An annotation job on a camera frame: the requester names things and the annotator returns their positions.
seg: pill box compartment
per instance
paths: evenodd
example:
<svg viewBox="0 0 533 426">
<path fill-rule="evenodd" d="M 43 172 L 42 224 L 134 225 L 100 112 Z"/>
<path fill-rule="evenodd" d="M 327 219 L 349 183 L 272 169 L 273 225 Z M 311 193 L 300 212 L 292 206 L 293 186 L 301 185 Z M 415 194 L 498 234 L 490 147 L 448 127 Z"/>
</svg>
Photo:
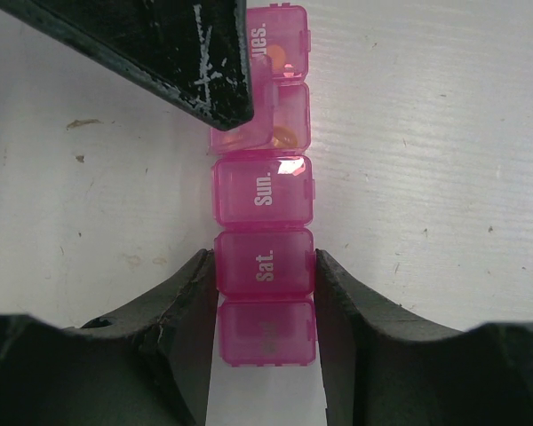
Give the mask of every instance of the pill box compartment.
<svg viewBox="0 0 533 426">
<path fill-rule="evenodd" d="M 213 214 L 229 229 L 297 228 L 314 217 L 305 156 L 225 157 L 213 167 Z"/>
<path fill-rule="evenodd" d="M 266 54 L 272 59 L 278 83 L 298 83 L 308 74 L 310 31 L 303 7 L 283 3 L 249 9 L 247 41 L 251 58 Z"/>
<path fill-rule="evenodd" d="M 218 290 L 229 298 L 281 300 L 314 291 L 314 237 L 305 228 L 223 232 L 215 264 Z"/>
<path fill-rule="evenodd" d="M 219 353 L 233 367 L 307 366 L 315 360 L 314 304 L 234 302 L 219 307 Z"/>
</svg>

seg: pink plastic lid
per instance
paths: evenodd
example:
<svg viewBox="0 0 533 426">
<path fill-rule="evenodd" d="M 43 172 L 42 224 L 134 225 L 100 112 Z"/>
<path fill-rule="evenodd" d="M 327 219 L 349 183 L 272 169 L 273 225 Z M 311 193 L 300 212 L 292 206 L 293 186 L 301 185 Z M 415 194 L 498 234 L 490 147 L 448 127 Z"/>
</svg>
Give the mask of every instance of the pink plastic lid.
<svg viewBox="0 0 533 426">
<path fill-rule="evenodd" d="M 273 138 L 274 103 L 278 96 L 274 85 L 271 59 L 258 56 L 251 60 L 252 120 L 229 131 L 211 129 L 210 152 L 226 154 L 231 151 L 263 146 Z"/>
<path fill-rule="evenodd" d="M 249 9 L 247 42 L 252 58 L 272 58 L 274 78 L 279 83 L 300 82 L 308 74 L 310 31 L 303 7 L 283 3 Z"/>
<path fill-rule="evenodd" d="M 219 308 L 219 352 L 233 367 L 301 365 L 315 360 L 314 304 L 225 301 Z"/>
<path fill-rule="evenodd" d="M 231 229 L 305 226 L 314 217 L 314 197 L 305 156 L 226 157 L 213 167 L 213 213 Z"/>
<path fill-rule="evenodd" d="M 224 232 L 215 262 L 217 288 L 227 297 L 280 300 L 314 291 L 314 237 L 305 228 Z"/>
</svg>

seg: pink pill box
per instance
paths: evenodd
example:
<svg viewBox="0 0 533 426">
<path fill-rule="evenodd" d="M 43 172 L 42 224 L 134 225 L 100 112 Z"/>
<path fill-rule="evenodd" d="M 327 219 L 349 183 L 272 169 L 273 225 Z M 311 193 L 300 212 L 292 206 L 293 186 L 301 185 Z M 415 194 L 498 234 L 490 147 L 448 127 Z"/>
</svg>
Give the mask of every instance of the pink pill box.
<svg viewBox="0 0 533 426">
<path fill-rule="evenodd" d="M 314 304 L 225 301 L 219 307 L 219 353 L 233 367 L 307 366 L 315 360 Z"/>
<path fill-rule="evenodd" d="M 290 4 L 249 9 L 247 37 L 255 115 L 236 129 L 211 130 L 210 152 L 302 154 L 310 146 L 310 93 L 304 83 L 310 52 L 306 10 Z"/>
<path fill-rule="evenodd" d="M 314 291 L 314 237 L 306 228 L 231 232 L 215 240 L 217 287 L 247 300 L 302 298 Z"/>
<path fill-rule="evenodd" d="M 305 156 L 225 157 L 212 174 L 213 215 L 226 228 L 296 228 L 314 217 L 312 163 Z"/>
<path fill-rule="evenodd" d="M 306 9 L 283 3 L 247 11 L 249 55 L 268 55 L 274 78 L 282 84 L 303 81 L 308 74 L 310 31 Z"/>
</svg>

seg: white scratch mark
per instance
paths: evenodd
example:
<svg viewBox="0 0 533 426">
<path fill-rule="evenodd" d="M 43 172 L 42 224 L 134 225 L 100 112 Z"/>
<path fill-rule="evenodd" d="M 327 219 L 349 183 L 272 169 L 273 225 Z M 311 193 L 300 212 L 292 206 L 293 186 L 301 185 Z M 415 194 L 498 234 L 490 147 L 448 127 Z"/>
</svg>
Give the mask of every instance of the white scratch mark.
<svg viewBox="0 0 533 426">
<path fill-rule="evenodd" d="M 207 107 L 211 106 L 211 92 L 210 81 L 215 78 L 223 76 L 221 73 L 215 72 L 209 76 L 209 71 L 213 68 L 210 64 L 210 42 L 211 31 L 213 26 L 209 25 L 205 34 L 203 33 L 202 26 L 202 6 L 200 4 L 194 4 L 195 23 L 197 24 L 197 35 L 199 37 L 199 52 L 201 55 L 199 63 L 199 80 L 194 82 L 195 85 L 202 85 L 205 92 L 205 102 Z"/>
<path fill-rule="evenodd" d="M 225 80 L 231 84 L 231 87 L 237 87 L 237 85 L 239 85 L 239 83 L 236 81 L 236 80 L 233 80 L 232 78 L 229 78 L 229 77 L 225 77 Z"/>
</svg>

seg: black plastic piece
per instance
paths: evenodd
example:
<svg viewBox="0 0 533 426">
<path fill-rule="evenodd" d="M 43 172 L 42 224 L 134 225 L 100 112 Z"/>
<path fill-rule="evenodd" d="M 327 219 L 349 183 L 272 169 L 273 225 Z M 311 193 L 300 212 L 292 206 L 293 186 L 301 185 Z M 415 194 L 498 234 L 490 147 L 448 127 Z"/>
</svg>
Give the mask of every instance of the black plastic piece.
<svg viewBox="0 0 533 426">
<path fill-rule="evenodd" d="M 253 116 L 245 0 L 0 0 L 0 9 L 220 130 Z"/>
<path fill-rule="evenodd" d="M 0 316 L 0 426 L 204 425 L 218 293 L 202 250 L 81 329 Z"/>
<path fill-rule="evenodd" d="M 460 333 L 320 250 L 314 300 L 329 426 L 533 426 L 533 324 Z"/>
</svg>

